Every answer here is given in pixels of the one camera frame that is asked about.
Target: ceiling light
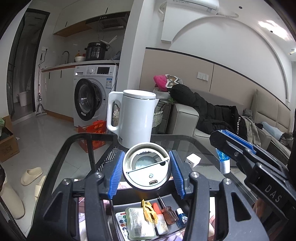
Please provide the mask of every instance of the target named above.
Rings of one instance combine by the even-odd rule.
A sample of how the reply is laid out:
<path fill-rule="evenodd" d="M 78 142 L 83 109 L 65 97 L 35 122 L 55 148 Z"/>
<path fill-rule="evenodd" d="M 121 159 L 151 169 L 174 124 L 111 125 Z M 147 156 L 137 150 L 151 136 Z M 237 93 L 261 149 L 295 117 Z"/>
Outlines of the ceiling light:
<path fill-rule="evenodd" d="M 275 35 L 279 36 L 280 38 L 286 41 L 292 40 L 291 34 L 288 33 L 285 29 L 283 29 L 274 21 L 266 20 L 266 22 L 259 21 L 258 23 L 261 27 L 266 28 L 269 31 L 272 31 Z"/>

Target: kettle lid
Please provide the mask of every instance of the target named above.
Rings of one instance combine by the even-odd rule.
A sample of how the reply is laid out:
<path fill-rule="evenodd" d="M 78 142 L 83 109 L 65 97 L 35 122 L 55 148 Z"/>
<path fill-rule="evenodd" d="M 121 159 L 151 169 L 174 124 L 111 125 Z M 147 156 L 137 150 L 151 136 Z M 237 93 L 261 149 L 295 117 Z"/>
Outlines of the kettle lid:
<path fill-rule="evenodd" d="M 156 94 L 142 90 L 124 90 L 123 95 L 137 99 L 155 99 Z"/>

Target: red cap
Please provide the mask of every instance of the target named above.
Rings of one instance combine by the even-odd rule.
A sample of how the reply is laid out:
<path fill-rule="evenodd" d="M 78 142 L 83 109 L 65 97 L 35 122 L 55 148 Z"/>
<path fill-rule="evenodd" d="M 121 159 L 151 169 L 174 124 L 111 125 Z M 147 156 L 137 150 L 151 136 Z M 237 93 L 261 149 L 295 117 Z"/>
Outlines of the red cap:
<path fill-rule="evenodd" d="M 152 207 L 153 207 L 154 211 L 156 212 L 156 214 L 162 214 L 161 210 L 159 209 L 159 206 L 156 202 L 152 204 Z"/>

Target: pressure cooker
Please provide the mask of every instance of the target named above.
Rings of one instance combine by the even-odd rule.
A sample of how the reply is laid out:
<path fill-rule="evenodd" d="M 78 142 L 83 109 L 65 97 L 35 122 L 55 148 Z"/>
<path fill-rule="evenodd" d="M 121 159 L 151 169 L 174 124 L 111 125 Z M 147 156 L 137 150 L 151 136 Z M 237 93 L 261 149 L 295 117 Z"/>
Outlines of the pressure cooker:
<path fill-rule="evenodd" d="M 85 61 L 103 60 L 105 58 L 105 52 L 108 51 L 107 45 L 102 42 L 89 43 L 84 50 L 86 50 Z"/>

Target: white electric kettle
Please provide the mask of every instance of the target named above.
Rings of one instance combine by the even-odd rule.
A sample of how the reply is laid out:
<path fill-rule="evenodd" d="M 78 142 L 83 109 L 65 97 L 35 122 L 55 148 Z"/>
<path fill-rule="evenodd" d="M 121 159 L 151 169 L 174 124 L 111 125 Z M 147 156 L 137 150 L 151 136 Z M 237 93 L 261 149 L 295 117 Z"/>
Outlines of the white electric kettle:
<path fill-rule="evenodd" d="M 112 106 L 120 103 L 118 126 L 112 126 Z M 156 94 L 141 90 L 112 91 L 108 97 L 107 128 L 117 134 L 118 142 L 126 147 L 150 142 Z"/>

